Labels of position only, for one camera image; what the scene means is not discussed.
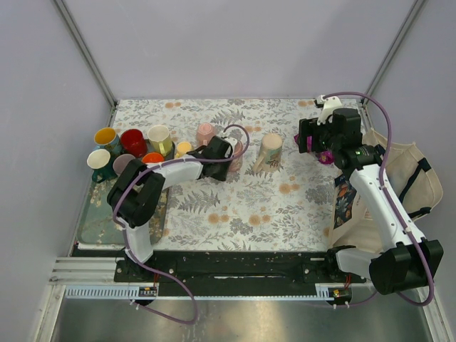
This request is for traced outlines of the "pink floral mug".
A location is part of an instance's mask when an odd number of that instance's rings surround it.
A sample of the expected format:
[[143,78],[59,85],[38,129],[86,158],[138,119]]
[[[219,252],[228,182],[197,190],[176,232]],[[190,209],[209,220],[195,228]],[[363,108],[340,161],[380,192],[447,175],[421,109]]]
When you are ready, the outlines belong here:
[[240,140],[238,140],[238,144],[236,146],[236,149],[234,150],[234,156],[236,159],[232,160],[231,165],[229,166],[229,172],[238,172],[243,164],[243,157],[242,157],[242,151],[243,151],[243,144]]

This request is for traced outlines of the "cream floral mug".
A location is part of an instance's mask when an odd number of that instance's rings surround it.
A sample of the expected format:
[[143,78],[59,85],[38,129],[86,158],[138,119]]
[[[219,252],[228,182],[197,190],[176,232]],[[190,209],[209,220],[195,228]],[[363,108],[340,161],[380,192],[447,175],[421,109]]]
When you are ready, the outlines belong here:
[[281,162],[283,141],[276,133],[267,133],[261,140],[258,157],[252,169],[254,173],[274,172]]

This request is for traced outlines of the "orange mug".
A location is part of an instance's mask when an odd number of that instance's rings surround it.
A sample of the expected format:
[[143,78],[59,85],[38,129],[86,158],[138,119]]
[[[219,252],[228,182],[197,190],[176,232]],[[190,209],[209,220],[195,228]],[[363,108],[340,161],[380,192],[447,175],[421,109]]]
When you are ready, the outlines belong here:
[[142,158],[142,162],[145,164],[155,164],[164,161],[165,158],[158,152],[149,152]]

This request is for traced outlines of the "light green faceted mug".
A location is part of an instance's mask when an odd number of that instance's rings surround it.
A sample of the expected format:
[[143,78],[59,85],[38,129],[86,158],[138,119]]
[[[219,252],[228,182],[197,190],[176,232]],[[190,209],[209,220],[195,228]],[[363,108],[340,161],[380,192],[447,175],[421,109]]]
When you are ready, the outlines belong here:
[[159,152],[163,157],[172,152],[172,139],[166,126],[152,126],[147,132],[147,138],[155,151]]

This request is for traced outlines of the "red mug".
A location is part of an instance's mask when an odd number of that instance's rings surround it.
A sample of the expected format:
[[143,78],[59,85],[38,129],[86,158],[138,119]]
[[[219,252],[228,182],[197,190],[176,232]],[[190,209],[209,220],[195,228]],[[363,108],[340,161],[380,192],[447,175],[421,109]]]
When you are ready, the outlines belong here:
[[143,133],[138,129],[126,130],[120,136],[120,142],[125,151],[135,157],[143,157],[147,154],[147,145]]

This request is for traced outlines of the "lilac mug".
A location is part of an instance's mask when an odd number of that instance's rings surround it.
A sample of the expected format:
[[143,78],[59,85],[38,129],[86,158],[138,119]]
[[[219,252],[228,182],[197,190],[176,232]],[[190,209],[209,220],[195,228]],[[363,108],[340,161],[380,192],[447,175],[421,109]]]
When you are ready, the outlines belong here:
[[128,163],[135,159],[134,155],[123,154],[115,158],[113,162],[113,170],[117,176],[120,176]]

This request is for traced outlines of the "blue floral mug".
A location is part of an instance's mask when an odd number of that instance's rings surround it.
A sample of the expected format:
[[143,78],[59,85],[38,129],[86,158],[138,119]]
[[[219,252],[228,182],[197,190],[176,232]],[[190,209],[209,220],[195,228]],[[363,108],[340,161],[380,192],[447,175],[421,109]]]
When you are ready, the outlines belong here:
[[94,135],[96,149],[107,150],[111,155],[119,156],[122,152],[120,137],[113,128],[102,128]]

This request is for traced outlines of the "dark teal mug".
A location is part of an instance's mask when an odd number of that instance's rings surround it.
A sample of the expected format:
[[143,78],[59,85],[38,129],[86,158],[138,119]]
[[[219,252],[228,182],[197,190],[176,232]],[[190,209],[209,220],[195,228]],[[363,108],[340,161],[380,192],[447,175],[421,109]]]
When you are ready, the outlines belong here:
[[90,169],[92,169],[92,181],[100,184],[106,180],[113,180],[117,177],[113,169],[113,157],[105,149],[97,149],[92,151],[86,162]]

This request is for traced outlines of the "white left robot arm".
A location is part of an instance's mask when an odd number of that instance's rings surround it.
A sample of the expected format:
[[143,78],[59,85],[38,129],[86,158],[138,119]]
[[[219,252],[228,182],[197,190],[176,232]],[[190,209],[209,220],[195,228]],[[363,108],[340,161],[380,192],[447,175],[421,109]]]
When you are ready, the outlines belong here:
[[138,281],[147,281],[155,272],[149,258],[153,254],[149,221],[164,190],[181,182],[211,177],[225,181],[234,159],[231,138],[214,136],[207,145],[179,158],[146,165],[132,160],[125,167],[107,196],[113,220],[125,232],[125,253],[132,259],[130,273]]

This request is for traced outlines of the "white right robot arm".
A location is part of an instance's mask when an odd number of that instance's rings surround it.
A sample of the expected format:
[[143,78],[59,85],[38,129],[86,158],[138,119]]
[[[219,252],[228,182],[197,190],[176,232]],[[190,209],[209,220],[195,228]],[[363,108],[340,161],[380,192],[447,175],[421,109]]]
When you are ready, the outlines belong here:
[[330,260],[324,264],[326,277],[339,282],[349,273],[356,274],[371,280],[383,295],[422,286],[433,295],[442,245],[428,240],[404,209],[384,168],[387,155],[363,143],[358,112],[338,108],[330,115],[302,119],[296,142],[301,153],[332,153],[335,166],[366,204],[380,235],[379,253],[359,249],[358,245],[329,249]]

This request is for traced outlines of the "light pink ribbed mug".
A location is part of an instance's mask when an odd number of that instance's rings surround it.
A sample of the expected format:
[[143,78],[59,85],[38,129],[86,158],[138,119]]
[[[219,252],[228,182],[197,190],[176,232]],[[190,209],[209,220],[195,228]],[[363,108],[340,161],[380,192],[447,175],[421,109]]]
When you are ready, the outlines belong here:
[[207,145],[216,134],[216,129],[211,123],[200,124],[196,133],[197,147]]

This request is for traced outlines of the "yellow mug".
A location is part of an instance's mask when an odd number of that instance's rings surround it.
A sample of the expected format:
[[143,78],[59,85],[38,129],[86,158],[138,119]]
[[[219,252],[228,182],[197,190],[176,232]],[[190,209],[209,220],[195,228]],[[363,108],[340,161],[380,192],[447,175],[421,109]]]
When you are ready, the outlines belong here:
[[180,158],[186,155],[188,152],[192,151],[193,147],[190,142],[182,141],[176,145],[175,148],[175,158]]

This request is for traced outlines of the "purple candy bag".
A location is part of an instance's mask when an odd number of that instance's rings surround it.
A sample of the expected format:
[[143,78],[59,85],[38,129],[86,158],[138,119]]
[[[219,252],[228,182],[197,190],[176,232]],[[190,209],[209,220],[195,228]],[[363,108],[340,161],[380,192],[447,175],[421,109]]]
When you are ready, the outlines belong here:
[[[299,134],[294,136],[294,141],[297,145],[299,145]],[[307,148],[311,147],[311,137],[307,137]],[[330,151],[325,152],[314,152],[314,157],[323,164],[323,165],[330,165],[334,163],[334,157]]]

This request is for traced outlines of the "cream canvas tote bag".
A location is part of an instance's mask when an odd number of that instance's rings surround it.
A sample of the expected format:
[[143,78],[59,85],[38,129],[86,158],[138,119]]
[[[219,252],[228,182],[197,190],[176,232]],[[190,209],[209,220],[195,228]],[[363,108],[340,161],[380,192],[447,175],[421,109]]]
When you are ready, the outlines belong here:
[[[415,143],[392,143],[386,175],[409,217],[415,221],[430,213],[442,199],[436,172]],[[328,228],[328,248],[352,245],[363,251],[383,251],[378,225],[363,200],[345,181],[334,179],[333,223]]]

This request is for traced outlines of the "green floral tray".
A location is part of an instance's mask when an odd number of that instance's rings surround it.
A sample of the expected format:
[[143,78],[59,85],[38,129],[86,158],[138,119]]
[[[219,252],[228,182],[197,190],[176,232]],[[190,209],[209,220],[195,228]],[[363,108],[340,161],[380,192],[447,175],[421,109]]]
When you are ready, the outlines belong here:
[[[86,201],[81,212],[76,240],[80,249],[121,250],[124,247],[122,232],[112,220],[112,208],[107,196],[116,180],[93,182],[89,188]],[[169,190],[164,190],[149,221],[150,242],[158,243],[165,230]]]

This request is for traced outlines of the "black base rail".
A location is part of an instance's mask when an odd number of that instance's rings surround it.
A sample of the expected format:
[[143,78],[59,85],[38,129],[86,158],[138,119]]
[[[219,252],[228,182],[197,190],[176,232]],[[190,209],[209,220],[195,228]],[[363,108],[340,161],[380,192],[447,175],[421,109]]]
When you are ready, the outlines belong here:
[[324,252],[156,251],[145,265],[181,281],[268,277],[307,284],[366,282],[360,276],[330,270]]

